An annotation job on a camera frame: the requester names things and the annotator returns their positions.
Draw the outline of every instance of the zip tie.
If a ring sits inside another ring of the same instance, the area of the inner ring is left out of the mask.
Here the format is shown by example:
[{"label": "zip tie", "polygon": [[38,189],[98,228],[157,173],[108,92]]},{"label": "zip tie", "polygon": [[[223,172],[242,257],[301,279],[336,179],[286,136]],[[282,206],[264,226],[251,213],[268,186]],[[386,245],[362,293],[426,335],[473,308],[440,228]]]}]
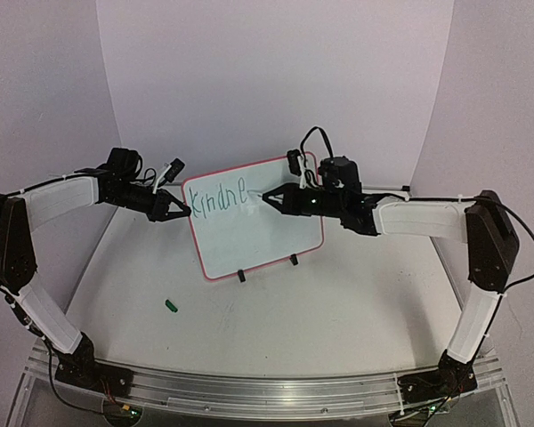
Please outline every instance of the zip tie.
[{"label": "zip tie", "polygon": [[398,393],[398,401],[400,402],[400,415],[404,415],[405,412],[403,411],[403,399],[401,398],[400,385],[398,384],[398,375],[395,372],[393,373],[393,379],[395,380],[395,390]]},{"label": "zip tie", "polygon": [[304,167],[305,163],[306,163],[306,159],[303,158],[303,155],[299,154],[299,170],[301,171],[301,179],[299,181],[299,189],[305,189],[306,188],[306,167]]},{"label": "zip tie", "polygon": [[160,183],[162,178],[164,178],[164,175],[167,174],[167,172],[170,170],[171,167],[172,167],[172,165],[166,165],[166,167],[164,168],[164,170],[162,171],[160,176],[158,176],[157,179],[154,181],[154,187],[152,188],[152,194],[157,194],[158,184]]}]

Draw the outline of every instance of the marker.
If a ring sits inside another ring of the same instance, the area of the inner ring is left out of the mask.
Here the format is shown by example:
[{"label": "marker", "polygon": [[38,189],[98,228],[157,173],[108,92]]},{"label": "marker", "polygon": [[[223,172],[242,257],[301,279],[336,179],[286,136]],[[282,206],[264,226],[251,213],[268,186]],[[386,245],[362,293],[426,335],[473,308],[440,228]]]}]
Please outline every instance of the marker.
[{"label": "marker", "polygon": [[247,191],[247,194],[250,197],[257,198],[259,200],[263,200],[263,194],[261,193],[261,191],[255,191],[254,189],[249,189]]},{"label": "marker", "polygon": [[166,300],[165,301],[165,305],[166,307],[168,307],[168,309],[172,312],[172,313],[175,313],[176,311],[178,311],[178,309],[176,308],[176,306],[174,304],[172,304],[170,302],[170,300]]}]

